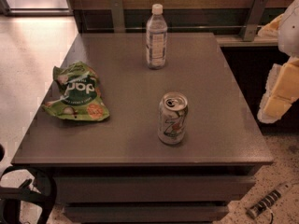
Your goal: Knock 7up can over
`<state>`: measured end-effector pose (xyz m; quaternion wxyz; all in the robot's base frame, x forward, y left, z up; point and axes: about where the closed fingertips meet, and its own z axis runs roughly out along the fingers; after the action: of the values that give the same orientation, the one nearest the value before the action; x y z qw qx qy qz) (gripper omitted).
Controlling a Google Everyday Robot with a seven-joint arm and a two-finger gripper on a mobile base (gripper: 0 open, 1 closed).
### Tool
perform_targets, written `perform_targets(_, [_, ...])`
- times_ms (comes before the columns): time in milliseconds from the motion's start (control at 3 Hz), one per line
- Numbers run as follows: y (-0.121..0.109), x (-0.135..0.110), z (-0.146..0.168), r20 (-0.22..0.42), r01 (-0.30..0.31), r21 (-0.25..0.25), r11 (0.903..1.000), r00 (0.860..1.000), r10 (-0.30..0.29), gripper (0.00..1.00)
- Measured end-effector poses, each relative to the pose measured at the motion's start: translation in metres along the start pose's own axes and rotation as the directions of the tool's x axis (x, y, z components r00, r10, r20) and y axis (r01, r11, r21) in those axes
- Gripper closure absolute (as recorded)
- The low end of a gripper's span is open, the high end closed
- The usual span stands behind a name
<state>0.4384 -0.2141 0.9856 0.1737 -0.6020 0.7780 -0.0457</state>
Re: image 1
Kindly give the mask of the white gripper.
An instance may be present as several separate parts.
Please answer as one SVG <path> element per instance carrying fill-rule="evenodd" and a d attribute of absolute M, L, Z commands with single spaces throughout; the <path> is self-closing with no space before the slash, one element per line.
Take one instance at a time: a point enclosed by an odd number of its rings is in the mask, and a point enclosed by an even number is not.
<path fill-rule="evenodd" d="M 290 57 L 299 56 L 299 0 L 294 0 L 285 12 L 265 26 L 259 37 L 278 38 L 278 49 Z M 280 120 L 299 99 L 299 59 L 290 58 L 283 65 L 274 63 L 269 71 L 265 94 L 257 118 L 262 123 Z"/>

